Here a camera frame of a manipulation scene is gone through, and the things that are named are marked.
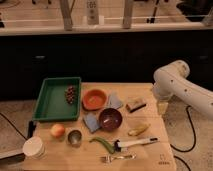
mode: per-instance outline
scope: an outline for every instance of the fork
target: fork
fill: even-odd
[[[113,160],[117,160],[117,159],[135,159],[136,155],[126,155],[126,156],[104,156],[101,157],[101,161],[103,163],[111,163]]]

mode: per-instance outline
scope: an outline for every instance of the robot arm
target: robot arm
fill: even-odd
[[[157,100],[168,101],[172,95],[176,95],[200,113],[213,119],[213,92],[186,80],[189,72],[189,66],[182,60],[157,69],[154,73],[154,96]]]

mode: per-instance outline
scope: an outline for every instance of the cloth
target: cloth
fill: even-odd
[[[88,127],[91,133],[94,133],[100,128],[98,120],[93,113],[88,113],[83,117],[84,123]]]
[[[115,92],[110,93],[107,102],[107,108],[119,109],[123,106],[123,102],[118,99],[117,94]]]

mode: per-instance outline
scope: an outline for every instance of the peach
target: peach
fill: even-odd
[[[54,124],[50,130],[50,133],[55,138],[60,138],[65,133],[65,128],[62,124]]]

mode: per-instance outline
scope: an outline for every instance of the brown bowl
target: brown bowl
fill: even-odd
[[[108,132],[119,128],[122,120],[121,113],[113,108],[104,109],[99,115],[99,124],[101,128]]]
[[[85,93],[82,101],[86,110],[98,110],[106,103],[106,94],[99,89],[93,89]]]

